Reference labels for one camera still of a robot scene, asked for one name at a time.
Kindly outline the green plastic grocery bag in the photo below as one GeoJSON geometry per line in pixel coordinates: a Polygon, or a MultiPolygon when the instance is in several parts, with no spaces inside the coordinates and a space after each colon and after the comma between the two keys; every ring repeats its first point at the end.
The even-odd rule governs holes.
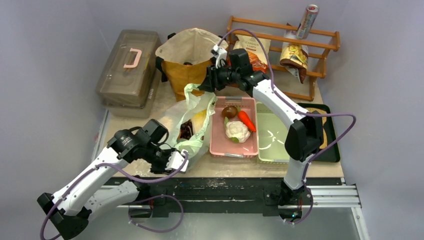
{"type": "Polygon", "coordinates": [[[195,91],[199,84],[189,83],[184,87],[185,99],[168,108],[159,118],[169,132],[166,143],[179,151],[188,151],[187,170],[192,169],[200,158],[207,152],[210,141],[212,116],[216,113],[215,107],[218,100],[213,92],[204,92],[196,96],[195,91]],[[181,127],[191,122],[193,133],[188,139],[180,136],[181,127]]]}

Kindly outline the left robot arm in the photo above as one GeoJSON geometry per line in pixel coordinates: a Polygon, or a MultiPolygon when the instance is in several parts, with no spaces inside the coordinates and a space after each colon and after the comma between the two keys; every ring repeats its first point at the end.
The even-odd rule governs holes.
{"type": "Polygon", "coordinates": [[[152,203],[156,196],[151,185],[166,181],[187,168],[189,154],[174,147],[163,148],[169,131],[155,119],[144,126],[117,131],[95,160],[70,183],[54,193],[43,193],[37,203],[45,213],[39,237],[45,239],[47,223],[52,223],[58,237],[78,236],[88,224],[117,206],[127,203],[152,203]],[[160,178],[142,179],[126,174],[126,180],[105,192],[100,188],[116,173],[124,173],[134,161],[144,160],[160,178]]]}

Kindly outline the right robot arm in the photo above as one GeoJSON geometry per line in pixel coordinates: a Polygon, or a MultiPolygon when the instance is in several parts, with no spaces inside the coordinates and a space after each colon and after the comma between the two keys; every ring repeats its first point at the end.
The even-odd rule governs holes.
{"type": "Polygon", "coordinates": [[[227,52],[215,45],[211,53],[215,63],[206,69],[199,89],[215,92],[227,86],[241,91],[268,107],[287,127],[284,144],[289,155],[288,170],[281,183],[280,199],[288,204],[300,198],[306,189],[309,161],[320,151],[324,142],[323,123],[318,112],[309,113],[276,88],[262,71],[254,71],[245,49],[227,52]]]}

